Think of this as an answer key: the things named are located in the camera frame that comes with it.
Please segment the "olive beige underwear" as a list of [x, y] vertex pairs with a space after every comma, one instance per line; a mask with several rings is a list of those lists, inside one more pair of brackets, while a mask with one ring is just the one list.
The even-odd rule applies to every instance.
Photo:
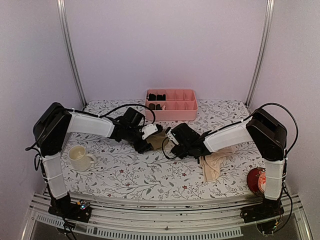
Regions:
[[161, 150], [162, 147], [165, 147], [168, 142], [169, 138], [167, 137], [165, 131], [161, 131], [156, 134], [150, 135], [147, 139], [146, 142], [148, 144], [151, 144], [151, 149], [152, 150]]

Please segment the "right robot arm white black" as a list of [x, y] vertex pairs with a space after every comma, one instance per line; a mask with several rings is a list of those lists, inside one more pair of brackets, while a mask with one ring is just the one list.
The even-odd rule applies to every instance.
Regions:
[[248, 222], [280, 216], [285, 162], [287, 157], [287, 129], [264, 109], [256, 109], [241, 121], [214, 132], [197, 133], [186, 123], [166, 131], [174, 143], [171, 152], [178, 158], [191, 156], [195, 159], [216, 153], [227, 147], [254, 142], [264, 159], [266, 177], [262, 203], [241, 209], [240, 216]]

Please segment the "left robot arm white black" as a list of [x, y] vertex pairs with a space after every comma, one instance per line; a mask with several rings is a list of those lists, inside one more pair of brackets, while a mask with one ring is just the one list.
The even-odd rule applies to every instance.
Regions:
[[42, 177], [50, 195], [48, 212], [63, 220], [89, 222], [92, 208], [83, 201], [72, 203], [67, 191], [61, 167], [62, 148], [69, 133], [102, 136], [117, 142], [125, 140], [133, 144], [138, 153], [152, 148], [147, 138], [158, 131], [154, 123], [139, 125], [144, 115], [127, 105], [124, 115], [115, 119], [107, 115], [95, 115], [64, 108], [54, 102], [33, 127], [35, 143], [31, 146], [39, 156]]

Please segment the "peach underwear pile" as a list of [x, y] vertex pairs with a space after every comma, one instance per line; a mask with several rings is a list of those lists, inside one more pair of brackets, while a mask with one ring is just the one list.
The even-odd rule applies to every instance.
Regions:
[[228, 157], [237, 150], [236, 146], [220, 149], [207, 156], [201, 156], [199, 160], [205, 182], [214, 182], [221, 174], [221, 165]]

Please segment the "black rolled underwear front left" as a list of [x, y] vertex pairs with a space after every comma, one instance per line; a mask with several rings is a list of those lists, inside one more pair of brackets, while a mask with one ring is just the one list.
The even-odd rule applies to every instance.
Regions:
[[151, 110], [155, 110], [156, 109], [156, 105], [154, 103], [150, 103], [148, 106]]

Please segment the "black rolled underwear front middle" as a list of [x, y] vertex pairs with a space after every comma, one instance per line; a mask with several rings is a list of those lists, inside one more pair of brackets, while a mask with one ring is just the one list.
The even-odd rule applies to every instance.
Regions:
[[157, 105], [155, 106], [155, 110], [156, 110], [156, 111], [161, 111], [161, 110], [162, 110], [161, 105], [160, 105], [160, 104], [157, 104]]

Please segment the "black rolled underwear back left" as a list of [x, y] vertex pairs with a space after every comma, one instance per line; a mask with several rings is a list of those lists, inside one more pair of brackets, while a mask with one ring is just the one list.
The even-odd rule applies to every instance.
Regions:
[[148, 100], [149, 101], [156, 101], [157, 100], [157, 96], [155, 94], [153, 94], [153, 93], [150, 93], [148, 95]]

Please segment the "black rolled underwear back middle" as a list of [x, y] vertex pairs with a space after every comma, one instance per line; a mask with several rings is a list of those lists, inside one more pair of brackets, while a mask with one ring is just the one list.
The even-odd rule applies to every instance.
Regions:
[[164, 95], [163, 94], [157, 94], [156, 95], [156, 101], [164, 101]]

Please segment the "pink compartment organizer box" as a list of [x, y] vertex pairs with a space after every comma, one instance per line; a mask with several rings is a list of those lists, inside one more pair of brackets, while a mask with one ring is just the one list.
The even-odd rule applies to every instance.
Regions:
[[[166, 101], [149, 101], [148, 95], [164, 95]], [[165, 104], [166, 110], [151, 110], [149, 104]], [[198, 103], [195, 91], [184, 88], [160, 88], [148, 89], [146, 92], [145, 105], [149, 108], [145, 111], [147, 120], [160, 121], [194, 121], [197, 117]]]

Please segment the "floral patterned table mat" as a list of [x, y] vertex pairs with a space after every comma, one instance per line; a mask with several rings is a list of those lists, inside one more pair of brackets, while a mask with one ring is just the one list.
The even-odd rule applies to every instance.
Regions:
[[[86, 171], [73, 168], [68, 157], [74, 146], [83, 146], [96, 156], [97, 163]], [[72, 133], [66, 143], [61, 167], [66, 188], [72, 193], [106, 198], [149, 201], [187, 201], [227, 198], [250, 194], [247, 175], [263, 167], [253, 142], [234, 147], [224, 157], [215, 181], [206, 182], [200, 164], [193, 157], [174, 158], [173, 143], [159, 150], [139, 154], [125, 141]]]

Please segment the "cream ceramic mug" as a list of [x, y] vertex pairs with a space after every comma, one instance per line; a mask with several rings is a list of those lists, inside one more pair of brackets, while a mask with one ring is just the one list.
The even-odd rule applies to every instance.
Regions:
[[86, 148], [80, 145], [76, 145], [68, 151], [68, 158], [73, 169], [81, 172], [87, 171], [98, 162], [95, 155], [87, 153]]

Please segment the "red floral round tin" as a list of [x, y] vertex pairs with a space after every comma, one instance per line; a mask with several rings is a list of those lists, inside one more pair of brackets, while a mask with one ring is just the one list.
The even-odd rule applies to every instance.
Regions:
[[258, 197], [264, 197], [263, 183], [259, 182], [260, 176], [265, 176], [265, 168], [256, 167], [251, 169], [246, 177], [246, 182], [249, 190]]

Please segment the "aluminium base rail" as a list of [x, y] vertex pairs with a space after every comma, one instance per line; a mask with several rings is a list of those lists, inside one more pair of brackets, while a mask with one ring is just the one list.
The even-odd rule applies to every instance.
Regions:
[[92, 208], [87, 223], [73, 221], [80, 239], [110, 240], [313, 240], [307, 216], [298, 195], [284, 196], [284, 227], [267, 235], [259, 227], [270, 218], [245, 222], [241, 209], [261, 202], [254, 195], [198, 200], [132, 200], [80, 193], [72, 202], [85, 200]]

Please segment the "left aluminium frame post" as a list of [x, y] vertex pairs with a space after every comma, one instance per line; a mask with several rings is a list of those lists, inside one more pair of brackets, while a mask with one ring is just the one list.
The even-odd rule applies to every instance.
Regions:
[[58, 15], [59, 15], [59, 21], [60, 21], [60, 26], [62, 30], [62, 36], [64, 39], [65, 43], [65, 48], [66, 48], [66, 53], [68, 57], [68, 61], [70, 64], [71, 68], [71, 73], [73, 76], [74, 84], [76, 91], [78, 93], [79, 100], [81, 102], [81, 105], [85, 107], [87, 105], [87, 100], [84, 92], [84, 88], [80, 79], [77, 63], [76, 63], [76, 58], [72, 46], [72, 40], [71, 40], [71, 35], [70, 35], [70, 30], [69, 30], [69, 25], [68, 25], [68, 18], [67, 18], [67, 11], [66, 11], [66, 5], [64, 0], [57, 0], [57, 10], [58, 10]]

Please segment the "aluminium frame post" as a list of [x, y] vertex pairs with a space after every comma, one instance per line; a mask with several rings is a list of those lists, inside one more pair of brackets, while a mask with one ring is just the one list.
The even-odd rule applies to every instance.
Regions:
[[71, 68], [71, 73], [73, 76], [74, 84], [76, 91], [78, 93], [79, 100], [81, 102], [81, 105], [85, 107], [87, 105], [87, 100], [84, 92], [84, 88], [80, 79], [77, 63], [76, 63], [76, 58], [72, 46], [72, 40], [71, 40], [71, 35], [70, 35], [70, 30], [69, 30], [69, 25], [68, 25], [68, 18], [67, 18], [67, 11], [66, 11], [66, 5], [64, 0], [57, 0], [57, 10], [58, 10], [58, 15], [59, 15], [59, 21], [60, 21], [60, 26], [62, 30], [62, 36], [64, 39], [65, 43], [65, 48], [66, 48], [66, 53], [68, 57], [68, 61], [70, 64]]
[[271, 31], [273, 12], [275, 7], [274, 0], [266, 1], [266, 9], [264, 14], [264, 22], [262, 28], [261, 41], [258, 49], [258, 55], [252, 75], [252, 79], [249, 85], [248, 93], [245, 99], [245, 105], [249, 108], [253, 102], [255, 91], [260, 78], [260, 73], [263, 66], [264, 56], [267, 49], [268, 39]]

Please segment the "right aluminium frame post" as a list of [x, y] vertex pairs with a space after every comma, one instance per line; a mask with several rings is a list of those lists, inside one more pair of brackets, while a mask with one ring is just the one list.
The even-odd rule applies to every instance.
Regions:
[[273, 12], [275, 7], [274, 0], [266, 1], [266, 9], [264, 14], [264, 22], [262, 28], [261, 41], [258, 49], [258, 55], [252, 75], [252, 79], [249, 85], [248, 93], [245, 99], [245, 105], [249, 108], [253, 102], [255, 91], [260, 78], [260, 73], [263, 66], [264, 56], [267, 49], [268, 39], [271, 31]]

